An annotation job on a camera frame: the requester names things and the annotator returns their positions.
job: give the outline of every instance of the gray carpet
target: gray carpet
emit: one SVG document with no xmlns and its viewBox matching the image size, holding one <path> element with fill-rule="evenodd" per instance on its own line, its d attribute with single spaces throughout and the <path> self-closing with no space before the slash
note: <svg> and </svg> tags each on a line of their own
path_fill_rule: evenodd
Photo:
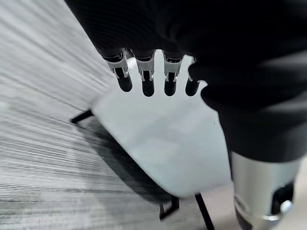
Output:
<svg viewBox="0 0 307 230">
<path fill-rule="evenodd" d="M 69 119 L 110 75 L 61 0 L 0 0 L 0 229 L 204 229 L 193 198 L 169 195 L 95 118 Z"/>
</svg>

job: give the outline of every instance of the black fabric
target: black fabric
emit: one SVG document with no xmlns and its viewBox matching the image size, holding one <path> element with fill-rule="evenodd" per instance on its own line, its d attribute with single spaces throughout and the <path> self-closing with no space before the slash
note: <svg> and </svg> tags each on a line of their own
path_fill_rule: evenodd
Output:
<svg viewBox="0 0 307 230">
<path fill-rule="evenodd" d="M 66 0 L 98 51 L 189 54 L 229 150 L 259 161 L 307 151 L 307 3 L 299 0 Z"/>
</svg>

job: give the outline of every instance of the black sleeve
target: black sleeve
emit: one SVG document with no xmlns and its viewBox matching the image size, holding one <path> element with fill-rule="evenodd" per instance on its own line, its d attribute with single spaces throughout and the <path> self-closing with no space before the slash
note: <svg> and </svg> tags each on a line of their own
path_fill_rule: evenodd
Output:
<svg viewBox="0 0 307 230">
<path fill-rule="evenodd" d="M 201 96 L 218 112 L 229 151 L 261 161 L 306 153 L 306 1 L 65 1 L 97 50 L 196 57 L 189 73 L 208 83 Z"/>
<path fill-rule="evenodd" d="M 192 78 L 219 114 L 228 149 L 259 161 L 307 152 L 307 3 L 176 1 L 157 28 L 197 58 Z"/>
</svg>

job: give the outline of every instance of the black fingertip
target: black fingertip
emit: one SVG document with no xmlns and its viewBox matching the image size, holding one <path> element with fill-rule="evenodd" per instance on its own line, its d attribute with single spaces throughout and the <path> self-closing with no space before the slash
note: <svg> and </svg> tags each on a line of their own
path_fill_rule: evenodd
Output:
<svg viewBox="0 0 307 230">
<path fill-rule="evenodd" d="M 143 94 L 146 97 L 151 97 L 154 93 L 154 81 L 153 80 L 142 81 L 142 89 L 143 89 Z"/>
<path fill-rule="evenodd" d="M 165 81 L 164 92 L 167 96 L 173 96 L 176 92 L 176 82 Z"/>
<path fill-rule="evenodd" d="M 118 80 L 118 84 L 119 84 L 120 88 L 124 92 L 129 92 L 132 89 L 132 82 L 131 82 L 130 77 L 118 78 L 117 80 Z"/>
<path fill-rule="evenodd" d="M 200 83 L 197 80 L 190 81 L 188 79 L 187 85 L 186 85 L 186 94 L 189 97 L 194 96 L 197 93 L 198 86 Z"/>
</svg>

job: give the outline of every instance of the robotic hand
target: robotic hand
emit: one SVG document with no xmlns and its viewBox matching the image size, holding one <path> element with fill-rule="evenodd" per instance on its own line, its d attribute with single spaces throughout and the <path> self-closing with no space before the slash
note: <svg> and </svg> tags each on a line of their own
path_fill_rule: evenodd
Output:
<svg viewBox="0 0 307 230">
<path fill-rule="evenodd" d="M 154 93 L 154 50 L 164 51 L 168 96 L 183 54 L 194 57 L 186 93 L 208 84 L 201 97 L 224 131 L 239 223 L 276 225 L 293 205 L 307 152 L 306 2 L 65 1 L 125 92 L 132 83 L 123 48 L 136 57 L 145 96 Z"/>
</svg>

